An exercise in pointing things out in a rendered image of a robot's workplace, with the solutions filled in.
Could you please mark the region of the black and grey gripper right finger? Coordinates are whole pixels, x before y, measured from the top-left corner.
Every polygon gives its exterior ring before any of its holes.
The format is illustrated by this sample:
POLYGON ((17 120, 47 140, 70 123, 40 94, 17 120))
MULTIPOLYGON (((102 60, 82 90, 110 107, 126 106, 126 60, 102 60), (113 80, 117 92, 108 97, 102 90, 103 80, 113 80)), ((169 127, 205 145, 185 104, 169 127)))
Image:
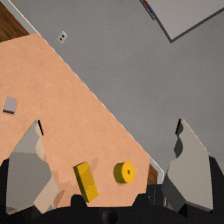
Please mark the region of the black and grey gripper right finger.
POLYGON ((224 175, 217 161, 184 119, 179 119, 175 134, 176 159, 161 186, 165 207, 193 224, 224 224, 224 175))

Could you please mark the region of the yellow rectangular block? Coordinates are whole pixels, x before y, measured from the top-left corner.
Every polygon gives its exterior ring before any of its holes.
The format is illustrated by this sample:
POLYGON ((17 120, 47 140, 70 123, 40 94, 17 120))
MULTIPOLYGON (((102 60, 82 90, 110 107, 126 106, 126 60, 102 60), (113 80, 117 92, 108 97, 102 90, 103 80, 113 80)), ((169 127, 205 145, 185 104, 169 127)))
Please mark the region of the yellow rectangular block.
POLYGON ((90 203, 99 196, 88 162, 73 166, 73 170, 85 202, 90 203))

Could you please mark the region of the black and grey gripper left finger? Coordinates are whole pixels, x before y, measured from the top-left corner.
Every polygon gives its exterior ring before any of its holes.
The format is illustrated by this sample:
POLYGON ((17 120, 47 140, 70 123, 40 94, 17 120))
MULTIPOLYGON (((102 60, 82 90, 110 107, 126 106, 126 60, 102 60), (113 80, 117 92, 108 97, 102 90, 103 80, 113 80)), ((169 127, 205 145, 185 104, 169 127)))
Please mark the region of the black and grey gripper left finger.
POLYGON ((55 209, 58 194, 47 162, 40 120, 35 120, 0 166, 0 224, 29 224, 55 209))

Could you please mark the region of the yellow short cylinder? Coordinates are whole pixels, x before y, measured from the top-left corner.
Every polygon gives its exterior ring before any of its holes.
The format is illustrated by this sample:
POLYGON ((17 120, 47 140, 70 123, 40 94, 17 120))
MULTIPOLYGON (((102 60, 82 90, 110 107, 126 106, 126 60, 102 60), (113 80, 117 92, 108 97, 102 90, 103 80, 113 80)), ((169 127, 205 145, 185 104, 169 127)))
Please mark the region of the yellow short cylinder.
POLYGON ((134 167, 130 162, 117 163, 113 175, 118 183, 131 183, 135 177, 134 167))

